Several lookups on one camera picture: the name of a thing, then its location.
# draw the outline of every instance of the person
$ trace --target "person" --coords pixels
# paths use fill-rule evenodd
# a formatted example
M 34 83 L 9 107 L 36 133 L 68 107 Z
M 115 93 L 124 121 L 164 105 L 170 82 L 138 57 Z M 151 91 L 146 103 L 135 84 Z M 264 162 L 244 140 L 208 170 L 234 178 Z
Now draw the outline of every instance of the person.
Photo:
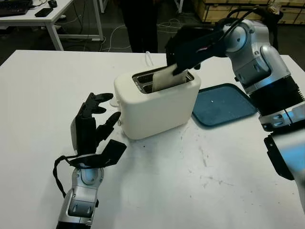
M 116 0 L 132 52 L 158 52 L 157 7 L 160 0 Z

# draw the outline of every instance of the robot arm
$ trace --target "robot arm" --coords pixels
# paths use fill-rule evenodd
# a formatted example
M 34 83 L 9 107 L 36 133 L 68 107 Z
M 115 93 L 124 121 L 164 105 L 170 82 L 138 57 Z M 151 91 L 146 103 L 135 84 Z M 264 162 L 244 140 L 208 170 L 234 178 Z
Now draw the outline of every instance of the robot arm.
M 91 227 L 95 208 L 99 204 L 97 191 L 104 178 L 103 168 L 115 165 L 126 149 L 125 144 L 111 139 L 102 154 L 95 154 L 99 143 L 106 140 L 113 131 L 113 126 L 121 113 L 115 112 L 104 125 L 98 127 L 92 114 L 104 113 L 106 109 L 99 107 L 99 104 L 112 97 L 112 94 L 90 93 L 71 124 L 72 144 L 77 155 L 61 156 L 55 161 L 53 174 L 64 197 L 56 229 Z M 72 173 L 72 187 L 67 194 L 57 177 L 56 167 L 61 160 L 66 160 L 70 166 L 75 167 Z
M 250 20 L 232 26 L 202 29 L 203 36 L 192 40 L 184 37 L 190 28 L 182 28 L 167 45 L 168 64 L 177 63 L 174 73 L 179 73 L 212 56 L 231 59 L 235 80 L 258 109 L 263 129 L 271 132 L 264 140 L 268 156 L 280 176 L 295 180 L 305 212 L 305 100 L 271 46 L 268 28 Z

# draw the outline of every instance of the white table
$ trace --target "white table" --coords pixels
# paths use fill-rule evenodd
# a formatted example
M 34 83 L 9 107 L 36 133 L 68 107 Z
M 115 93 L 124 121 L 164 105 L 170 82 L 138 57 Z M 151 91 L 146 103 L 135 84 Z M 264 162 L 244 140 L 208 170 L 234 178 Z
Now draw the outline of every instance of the white table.
M 74 34 L 63 34 L 58 35 L 55 29 L 55 22 L 58 18 L 67 10 L 67 8 L 73 3 L 73 0 L 57 0 L 57 7 L 46 17 L 37 18 L 35 13 L 40 11 L 42 8 L 49 8 L 48 2 L 29 10 L 25 15 L 0 17 L 0 26 L 45 26 L 52 39 L 56 50 L 63 51 L 63 47 L 60 38 L 80 38 L 80 39 L 95 39 L 103 41 L 102 24 L 99 15 L 99 8 L 97 0 L 92 0 L 94 5 L 94 13 L 97 22 L 97 28 L 99 35 L 74 35 Z M 33 5 L 39 5 L 38 0 L 33 1 Z
M 165 54 L 151 55 L 155 66 L 165 65 Z M 283 59 L 305 92 L 305 73 Z M 1 228 L 56 227 L 63 198 L 52 169 L 59 155 L 73 154 L 72 119 L 89 92 L 113 92 L 115 77 L 145 67 L 144 54 L 55 51 L 16 51 L 0 67 Z M 198 74 L 202 88 L 239 86 L 226 58 L 205 61 Z M 103 105 L 98 124 L 115 111 Z M 110 138 L 128 148 L 105 169 L 92 228 L 304 228 L 296 185 L 276 174 L 257 118 L 213 129 L 190 119 L 139 141 L 116 126 Z M 66 191 L 72 170 L 59 165 Z

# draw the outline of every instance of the blue tray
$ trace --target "blue tray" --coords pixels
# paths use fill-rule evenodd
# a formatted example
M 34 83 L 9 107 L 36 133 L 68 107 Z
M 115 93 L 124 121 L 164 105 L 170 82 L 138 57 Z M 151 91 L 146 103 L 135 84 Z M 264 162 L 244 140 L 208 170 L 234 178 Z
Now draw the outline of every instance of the blue tray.
M 224 83 L 199 90 L 194 117 L 205 126 L 235 121 L 256 113 L 250 98 L 237 86 Z

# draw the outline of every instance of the gray floor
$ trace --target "gray floor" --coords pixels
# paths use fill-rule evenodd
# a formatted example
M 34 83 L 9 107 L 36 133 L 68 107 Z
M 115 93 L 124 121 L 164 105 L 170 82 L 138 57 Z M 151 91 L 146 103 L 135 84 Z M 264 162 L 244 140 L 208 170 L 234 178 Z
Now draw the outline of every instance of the gray floor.
M 74 0 L 77 13 L 83 18 L 83 34 L 97 33 L 96 22 L 93 14 L 93 5 L 90 0 L 86 1 L 83 14 L 84 0 Z M 80 24 L 76 18 L 76 13 L 71 6 L 65 13 L 67 20 L 58 22 L 62 26 L 62 32 L 75 34 L 80 32 Z M 121 10 L 113 4 L 112 0 L 107 5 L 106 12 L 101 14 L 103 33 L 106 42 L 91 42 L 78 40 L 62 40 L 66 51 L 91 51 L 107 52 L 110 46 L 110 36 L 112 31 L 124 25 Z M 183 24 L 201 24 L 193 12 L 190 0 L 185 0 L 183 13 L 177 14 L 177 8 L 173 0 L 162 1 L 158 23 L 158 43 L 159 52 L 165 52 L 165 45 L 169 38 L 177 31 L 177 27 Z M 305 26 L 279 26 L 279 46 L 281 54 L 290 55 L 303 70 L 305 70 Z M 112 36 L 110 52 L 131 52 L 129 40 L 125 27 L 117 29 Z M 47 31 L 40 28 L 18 27 L 9 35 L 0 35 L 0 64 L 2 64 L 16 49 L 24 50 L 54 50 Z

